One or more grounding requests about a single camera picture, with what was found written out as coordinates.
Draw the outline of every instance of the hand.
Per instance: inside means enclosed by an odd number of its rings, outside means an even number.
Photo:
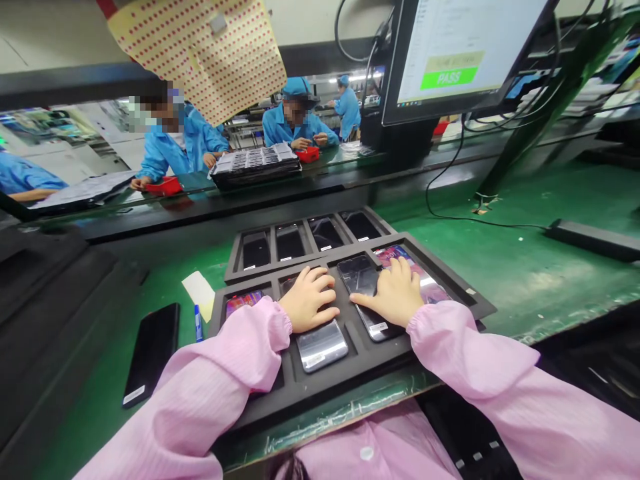
[[[298,138],[291,142],[291,150],[306,150],[311,145],[311,140]]]
[[[352,293],[349,299],[370,308],[386,321],[407,328],[409,321],[425,303],[420,296],[420,275],[411,273],[406,259],[391,259],[391,270],[382,270],[374,297]]]
[[[215,153],[205,153],[202,156],[202,161],[205,163],[207,168],[212,169],[215,165]]]
[[[318,144],[318,147],[324,147],[329,141],[329,136],[326,133],[322,132],[314,135],[313,140],[315,140],[315,142]]]
[[[291,290],[278,302],[287,312],[294,333],[304,333],[333,320],[340,314],[340,309],[337,307],[318,312],[325,303],[335,300],[334,290],[322,291],[335,284],[335,279],[326,273],[326,268],[311,270],[310,267],[305,267],[296,278]]]
[[[131,188],[138,191],[144,191],[147,189],[147,185],[153,183],[151,177],[142,177],[131,180]]]

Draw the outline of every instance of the monitor screen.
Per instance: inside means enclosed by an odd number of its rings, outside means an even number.
[[[550,3],[403,0],[383,124],[498,105]]]

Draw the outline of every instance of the blue pen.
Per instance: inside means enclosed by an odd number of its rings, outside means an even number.
[[[205,338],[202,336],[202,317],[200,316],[200,307],[195,306],[195,342],[198,343]]]

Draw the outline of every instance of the sticky note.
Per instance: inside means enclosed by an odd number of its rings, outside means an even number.
[[[200,306],[200,316],[209,323],[215,300],[215,292],[209,282],[205,280],[202,273],[195,271],[182,280],[182,285],[187,290],[193,304]]]

